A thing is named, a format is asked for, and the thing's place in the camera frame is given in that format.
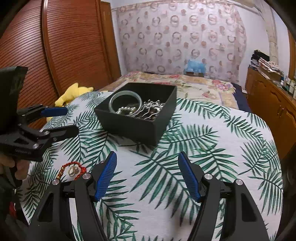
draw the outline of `yellow plush toy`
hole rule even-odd
[[[94,90],[93,87],[78,87],[78,83],[71,85],[66,92],[55,102],[56,107],[63,107],[66,104],[69,104],[76,97],[87,93],[92,92]],[[46,118],[46,121],[50,121],[52,117]]]

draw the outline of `finger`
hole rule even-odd
[[[15,166],[14,160],[11,157],[4,155],[3,153],[0,153],[0,163],[7,167]]]
[[[15,173],[15,178],[18,180],[24,180],[27,178],[29,171],[30,162],[25,160],[20,160],[17,162],[17,171]]]

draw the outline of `white wall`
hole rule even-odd
[[[147,2],[148,0],[104,0],[111,2],[111,8],[122,7],[130,4]],[[247,77],[248,66],[251,61],[252,54],[254,50],[258,49],[261,52],[269,55],[269,41],[266,32],[266,27],[263,18],[259,14],[255,14],[245,8],[237,7],[238,12],[244,23],[246,33],[247,33],[247,48],[242,59],[241,65],[239,67],[239,82],[244,88],[244,84]],[[112,12],[113,26],[115,31],[115,39],[118,50],[118,58],[120,63],[121,74],[127,73],[123,53],[121,49],[121,42],[119,39],[118,23],[116,13]]]
[[[285,23],[282,21],[281,17],[272,10],[274,14],[274,20],[276,23],[276,33],[278,39],[278,49],[279,49],[279,67],[285,73],[285,76],[289,74],[290,67],[290,42],[288,29]]]

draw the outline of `leaf print tablecloth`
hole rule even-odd
[[[187,240],[200,204],[189,195],[178,168],[178,153],[218,179],[244,181],[268,235],[274,240],[283,200],[281,168],[272,134],[256,115],[208,102],[177,99],[177,108],[156,148],[105,131],[93,111],[111,92],[86,93],[45,128],[75,124],[79,135],[53,144],[42,163],[32,162],[18,189],[28,221],[60,167],[78,161],[91,171],[113,150],[118,164],[96,210],[109,240]],[[67,169],[63,181],[73,180]],[[82,240],[75,200],[70,200],[77,240]],[[225,200],[220,200],[213,240],[219,240]]]

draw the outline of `blue gripper pad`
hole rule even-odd
[[[102,174],[100,175],[100,178],[98,179],[96,183],[96,194],[95,198],[96,200],[100,200],[102,197],[105,196],[107,188],[110,184],[110,181],[113,177],[116,165],[117,165],[117,155],[114,152],[109,160],[107,160],[107,164],[105,166],[105,169],[103,170]]]
[[[41,111],[43,117],[53,117],[53,116],[63,116],[68,114],[68,109],[66,107],[53,107],[45,108]]]
[[[181,152],[178,156],[178,165],[180,171],[182,173],[183,179],[186,183],[190,196],[198,202],[200,199],[198,181],[196,180],[196,177],[190,167],[190,165],[192,164],[189,164],[188,162],[190,163],[186,154]]]

